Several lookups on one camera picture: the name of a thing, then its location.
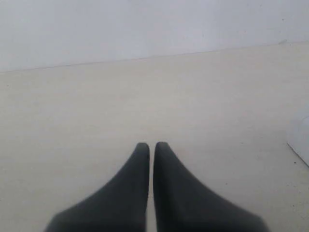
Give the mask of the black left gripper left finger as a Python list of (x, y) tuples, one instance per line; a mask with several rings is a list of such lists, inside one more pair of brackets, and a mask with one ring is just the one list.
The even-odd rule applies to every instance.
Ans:
[(119, 172), (78, 204), (56, 214), (47, 232), (144, 232), (150, 149), (138, 143)]

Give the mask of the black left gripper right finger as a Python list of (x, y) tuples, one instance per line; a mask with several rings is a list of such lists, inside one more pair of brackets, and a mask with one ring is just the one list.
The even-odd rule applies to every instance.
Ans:
[(154, 152), (154, 204), (159, 232), (267, 232), (257, 215), (203, 185), (166, 142)]

